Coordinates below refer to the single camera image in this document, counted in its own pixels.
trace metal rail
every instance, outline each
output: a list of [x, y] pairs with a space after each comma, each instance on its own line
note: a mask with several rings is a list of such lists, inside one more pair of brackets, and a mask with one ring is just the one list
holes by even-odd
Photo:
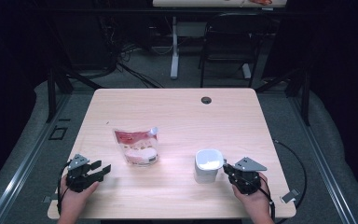
[[333, 200], [334, 205], [338, 211], [338, 214], [342, 220], [342, 223], [354, 224], [356, 220], [349, 208], [347, 201], [345, 200], [344, 195], [342, 194], [341, 187], [339, 186], [338, 182], [334, 178], [333, 173], [330, 170], [330, 167], [324, 157], [324, 154], [318, 144], [318, 141], [313, 134], [312, 128], [304, 122], [301, 118], [299, 104], [294, 99], [294, 97], [289, 97], [290, 105], [292, 106], [293, 110], [295, 111], [296, 118], [298, 123], [301, 125], [304, 133], [306, 134], [307, 138], [310, 141], [310, 146], [312, 149], [312, 154], [315, 159], [315, 163], [321, 173], [322, 179], [327, 187], [328, 192]]
[[57, 106], [56, 116], [50, 123], [45, 124], [45, 127], [43, 127], [41, 134], [38, 136], [34, 147], [25, 156], [16, 174], [13, 175], [10, 183], [7, 185], [7, 188], [0, 199], [0, 223], [5, 222], [5, 218], [11, 205], [15, 202], [23, 185], [25, 184], [25, 181], [27, 180], [28, 175], [32, 172], [32, 169], [34, 168], [34, 165], [36, 164], [36, 161], [42, 151], [42, 145], [48, 138], [49, 134], [53, 131], [55, 123], [68, 103], [69, 98], [70, 95], [67, 94], [62, 96], [62, 99], [59, 101]]

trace wire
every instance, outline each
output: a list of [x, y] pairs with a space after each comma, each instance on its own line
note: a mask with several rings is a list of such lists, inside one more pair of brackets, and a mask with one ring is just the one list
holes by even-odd
[[260, 177], [263, 181], [264, 181], [264, 183], [266, 184], [266, 186], [267, 186], [267, 189], [268, 189], [268, 192], [269, 192], [269, 194], [267, 194], [264, 190], [262, 190], [261, 188], [258, 188], [261, 192], [263, 192], [264, 193], [264, 195], [266, 195], [266, 197], [268, 198], [268, 200], [269, 200], [269, 206], [271, 207], [271, 218], [272, 218], [272, 220], [273, 221], [275, 221], [275, 203], [272, 201], [272, 199], [271, 199], [271, 195], [270, 195], [270, 193], [271, 193], [271, 191], [269, 190], [269, 184], [267, 183], [267, 181], [263, 178], [263, 177]]
[[[301, 165], [301, 168], [303, 170], [303, 175], [304, 175], [304, 188], [303, 188], [303, 192], [301, 194], [300, 199], [298, 200], [298, 203], [296, 204], [296, 209], [301, 205], [301, 203], [303, 202], [304, 196], [307, 192], [307, 185], [308, 185], [308, 178], [307, 178], [307, 171], [305, 169], [304, 163], [302, 162], [302, 160], [297, 156], [297, 154], [287, 145], [285, 145], [284, 143], [276, 140], [276, 139], [272, 139], [272, 141], [276, 144], [281, 145], [282, 147], [286, 148], [287, 150], [289, 150], [298, 160], [298, 162]], [[282, 219], [281, 221], [277, 222], [277, 224], [282, 224], [284, 221], [286, 221], [287, 218]]]
[[62, 203], [62, 198], [63, 198], [63, 194], [61, 196], [61, 179], [62, 179], [62, 174], [63, 174], [63, 170], [71, 163], [71, 161], [68, 161], [60, 170], [60, 175], [58, 176], [58, 183], [57, 183], [57, 208], [58, 208], [58, 214], [61, 214], [61, 203]]
[[129, 72], [131, 75], [133, 75], [133, 76], [137, 77], [138, 79], [140, 79], [147, 88], [149, 88], [149, 86], [151, 86], [153, 88], [164, 88], [160, 83], [158, 83], [152, 77], [149, 77], [147, 75], [135, 72], [132, 69], [130, 69], [128, 66], [124, 65], [123, 63], [117, 63], [117, 65], [119, 65], [121, 68], [123, 68], [124, 70]]
[[[158, 50], [156, 50], [156, 49], [163, 49], [163, 48], [169, 48], [169, 49], [167, 49], [164, 52], [159, 52]], [[153, 52], [155, 52], [158, 55], [164, 55], [164, 54], [169, 53], [172, 50], [172, 48], [173, 48], [173, 45], [168, 46], [168, 47], [152, 47], [151, 49], [153, 50]]]

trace table top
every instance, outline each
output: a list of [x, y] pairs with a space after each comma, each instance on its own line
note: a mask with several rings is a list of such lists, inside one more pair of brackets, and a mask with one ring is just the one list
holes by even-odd
[[271, 0], [266, 6], [250, 0], [153, 0], [154, 7], [285, 7], [287, 0]]
[[[205, 96], [211, 98], [209, 104], [201, 101]], [[148, 167], [128, 164], [113, 130], [147, 131], [155, 126], [158, 161]], [[102, 167], [111, 164], [112, 171], [91, 195], [81, 217], [248, 217], [222, 169], [212, 184], [195, 181], [195, 155], [205, 148], [220, 150], [232, 165], [249, 157], [266, 166], [263, 174], [276, 217], [296, 213], [292, 202], [280, 200], [289, 188], [254, 90], [101, 89], [94, 93], [69, 159], [78, 153], [90, 162], [101, 160]], [[50, 218], [59, 217], [56, 205], [57, 201], [50, 204]]]

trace snack bag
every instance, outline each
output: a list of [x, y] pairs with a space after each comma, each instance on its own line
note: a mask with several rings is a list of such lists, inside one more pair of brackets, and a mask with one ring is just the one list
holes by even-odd
[[148, 166], [158, 160], [157, 132], [156, 127], [136, 133], [114, 130], [127, 162], [137, 166]]

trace black wall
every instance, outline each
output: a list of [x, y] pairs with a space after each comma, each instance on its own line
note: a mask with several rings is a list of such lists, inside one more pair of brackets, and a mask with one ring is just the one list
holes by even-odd
[[358, 180], [358, 1], [330, 29], [328, 45], [312, 73], [311, 88], [336, 123], [346, 162]]
[[0, 1], [0, 170], [31, 116], [34, 87], [47, 78], [24, 16], [12, 2]]
[[307, 8], [329, 15], [311, 21], [283, 20], [263, 77], [280, 77], [312, 62], [311, 90], [337, 125], [346, 162], [358, 180], [358, 1], [290, 0], [288, 5], [289, 10]]

